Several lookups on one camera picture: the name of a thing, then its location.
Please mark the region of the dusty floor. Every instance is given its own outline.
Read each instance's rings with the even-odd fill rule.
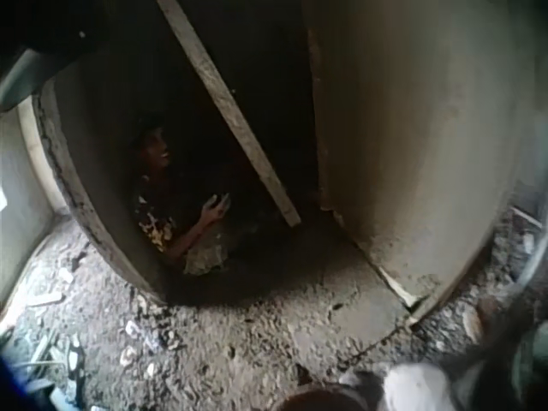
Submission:
[[[400,326],[406,311],[397,298],[336,235],[303,232],[298,243],[321,244],[328,255],[301,248],[298,258],[310,275],[260,299],[157,307],[112,272],[74,221],[65,221],[30,262],[20,289],[30,295],[62,291],[66,297],[25,308],[3,355],[11,362],[28,360],[52,331],[64,350],[78,334],[86,356],[86,409],[264,409],[302,382],[333,381],[350,367],[382,372],[394,362],[438,361],[462,352],[471,343],[462,313],[481,296],[503,292],[527,257],[523,235],[536,229],[522,224],[516,230],[510,220],[515,217],[506,216],[499,226],[490,261],[413,332]],[[60,278],[62,267],[74,274],[72,283]],[[291,270],[289,264],[282,267]],[[161,342],[159,352],[125,331],[129,320],[149,340]],[[120,357],[127,346],[137,357],[124,368]],[[153,375],[147,372],[151,364]],[[51,366],[45,375],[64,388],[62,367]]]

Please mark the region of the hand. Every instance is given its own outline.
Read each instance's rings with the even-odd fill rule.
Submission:
[[[205,202],[202,206],[202,214],[200,216],[200,221],[204,225],[210,225],[221,218],[224,217],[224,214],[230,208],[230,194],[225,194],[219,204],[213,206],[217,202],[217,196],[213,195],[209,200]]]

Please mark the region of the dirt ground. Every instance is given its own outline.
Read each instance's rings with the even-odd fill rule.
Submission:
[[[356,298],[343,291],[333,295],[337,293],[322,284],[325,277],[238,306],[158,307],[117,276],[78,224],[66,220],[29,261],[14,301],[52,291],[62,291],[65,298],[21,309],[2,354],[11,363],[29,360],[40,338],[53,331],[58,335],[54,343],[64,352],[77,334],[85,353],[84,409],[266,409],[299,384],[335,381],[351,367],[382,374],[396,362],[437,362],[463,352],[472,344],[463,313],[486,295],[503,298],[531,252],[524,238],[538,231],[508,212],[487,258],[443,308],[410,331],[398,320],[405,310],[394,307],[393,331],[358,344],[330,334],[312,342],[298,337],[295,322],[302,329],[324,330],[318,325],[344,313]],[[59,275],[62,267],[73,274],[72,283]],[[294,311],[306,313],[292,322]],[[143,331],[141,336],[126,332],[130,320]],[[148,348],[154,342],[160,345],[156,353]],[[128,346],[137,355],[122,366]],[[64,367],[48,366],[42,372],[65,390]]]

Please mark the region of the wooden pole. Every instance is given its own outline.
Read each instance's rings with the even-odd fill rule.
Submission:
[[[247,124],[246,118],[241,113],[238,103],[224,83],[217,67],[207,54],[206,48],[194,31],[187,15],[176,0],[157,0],[157,2],[188,60],[202,79],[213,102],[240,143],[255,171],[259,174],[260,180],[265,184],[287,224],[294,227],[301,222],[299,213],[285,192],[276,171]]]

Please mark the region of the person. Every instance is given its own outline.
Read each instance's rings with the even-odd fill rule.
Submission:
[[[224,217],[230,196],[213,195],[196,216],[190,193],[184,190],[189,184],[171,166],[158,119],[143,125],[134,153],[139,171],[133,194],[137,223],[171,266],[184,269],[187,252]]]

